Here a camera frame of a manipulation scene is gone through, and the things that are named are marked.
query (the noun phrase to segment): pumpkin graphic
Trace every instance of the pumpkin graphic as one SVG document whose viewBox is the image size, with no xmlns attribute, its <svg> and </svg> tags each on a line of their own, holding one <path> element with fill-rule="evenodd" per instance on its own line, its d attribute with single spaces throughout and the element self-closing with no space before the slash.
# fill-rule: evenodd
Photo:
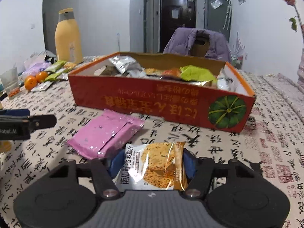
<svg viewBox="0 0 304 228">
<path fill-rule="evenodd" d="M 238 96 L 223 96 L 210 105 L 208 119 L 217 128 L 232 128 L 243 119 L 246 110 Z"/>
</svg>

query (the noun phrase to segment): glass cup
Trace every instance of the glass cup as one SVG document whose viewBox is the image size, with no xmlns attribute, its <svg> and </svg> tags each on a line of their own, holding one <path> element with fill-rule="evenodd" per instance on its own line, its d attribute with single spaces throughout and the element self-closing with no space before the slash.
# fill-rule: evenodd
<svg viewBox="0 0 304 228">
<path fill-rule="evenodd" d="M 12 68 L 0 75 L 1 82 L 9 98 L 20 93 L 17 68 Z"/>
</svg>

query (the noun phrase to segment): purple jacket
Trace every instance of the purple jacket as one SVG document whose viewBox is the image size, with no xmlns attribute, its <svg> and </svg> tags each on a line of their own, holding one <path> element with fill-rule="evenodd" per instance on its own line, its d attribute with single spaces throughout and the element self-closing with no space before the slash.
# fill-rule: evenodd
<svg viewBox="0 0 304 228">
<path fill-rule="evenodd" d="M 205 58 L 231 62 L 230 51 L 225 36 L 207 29 L 177 28 L 168 42 L 164 53 L 189 55 L 197 36 L 209 38 L 210 47 Z"/>
</svg>

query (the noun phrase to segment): pink snack packet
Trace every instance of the pink snack packet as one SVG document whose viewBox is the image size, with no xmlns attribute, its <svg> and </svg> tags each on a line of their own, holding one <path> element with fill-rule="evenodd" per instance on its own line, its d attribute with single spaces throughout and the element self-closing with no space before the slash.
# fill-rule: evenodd
<svg viewBox="0 0 304 228">
<path fill-rule="evenodd" d="M 105 109 L 67 143 L 88 159 L 108 158 L 114 156 L 143 125 L 139 118 Z"/>
</svg>

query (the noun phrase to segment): green snack bar wrapper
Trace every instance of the green snack bar wrapper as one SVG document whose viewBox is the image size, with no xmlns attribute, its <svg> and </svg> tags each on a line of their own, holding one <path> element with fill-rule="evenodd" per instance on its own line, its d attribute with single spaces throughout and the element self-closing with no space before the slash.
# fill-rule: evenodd
<svg viewBox="0 0 304 228">
<path fill-rule="evenodd" d="M 180 71 L 184 81 L 216 81 L 215 76 L 208 69 L 188 65 L 181 67 Z"/>
<path fill-rule="evenodd" d="M 66 61 L 57 61 L 57 62 L 53 63 L 51 66 L 47 67 L 45 69 L 45 71 L 55 73 L 58 69 L 60 69 L 66 63 L 67 63 Z"/>
<path fill-rule="evenodd" d="M 61 75 L 62 73 L 67 73 L 67 72 L 69 72 L 71 70 L 72 70 L 72 68 L 62 68 L 62 69 L 59 69 L 56 73 L 50 74 L 48 77 L 46 77 L 44 81 L 56 81 L 57 77 L 59 75 Z"/>
</svg>

